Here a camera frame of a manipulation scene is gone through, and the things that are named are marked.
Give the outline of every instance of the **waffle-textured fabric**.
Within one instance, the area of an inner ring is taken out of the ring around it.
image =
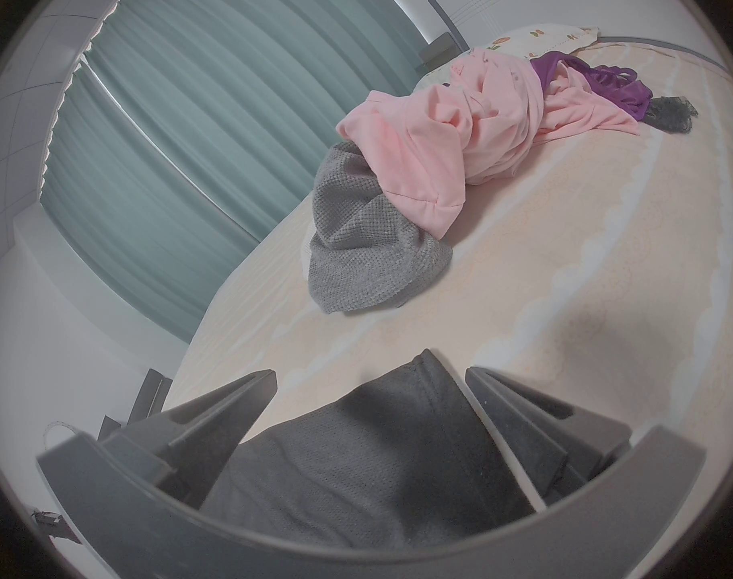
[[[327,314],[400,306],[452,259],[391,204],[352,141],[333,146],[315,176],[313,220],[308,289]]]
[[[428,350],[240,444],[200,511],[297,543],[391,550],[450,543],[533,512]]]

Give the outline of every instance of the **purple strap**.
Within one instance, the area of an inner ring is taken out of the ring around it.
[[[653,92],[641,81],[632,69],[618,66],[596,66],[592,68],[581,58],[562,52],[547,52],[539,58],[530,60],[533,69],[541,80],[541,88],[546,93],[549,82],[554,78],[557,63],[564,62],[587,79],[592,92],[608,99],[614,105],[641,121],[648,110]]]

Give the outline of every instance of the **curtain fold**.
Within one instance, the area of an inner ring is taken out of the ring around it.
[[[393,0],[121,0],[66,92],[42,204],[188,341],[309,193],[336,123],[370,90],[410,93],[425,45]]]

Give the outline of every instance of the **pink clothing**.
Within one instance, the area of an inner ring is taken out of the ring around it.
[[[391,203],[439,239],[457,218],[467,183],[513,175],[534,141],[595,127],[638,134],[632,116],[564,64],[544,99],[527,60],[474,49],[453,63],[449,87],[408,97],[372,91],[337,132],[361,149]]]

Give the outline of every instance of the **beige bed sheet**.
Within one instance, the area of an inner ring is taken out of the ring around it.
[[[400,309],[317,309],[300,261],[304,200],[215,296],[166,407],[271,368],[278,395],[254,435],[428,347],[458,382],[471,365],[495,368],[626,421],[635,438],[659,421],[706,446],[692,516],[733,454],[733,83],[648,45],[580,55],[688,97],[693,131],[641,125],[640,137],[590,131],[533,149],[516,178],[468,189],[449,271]]]

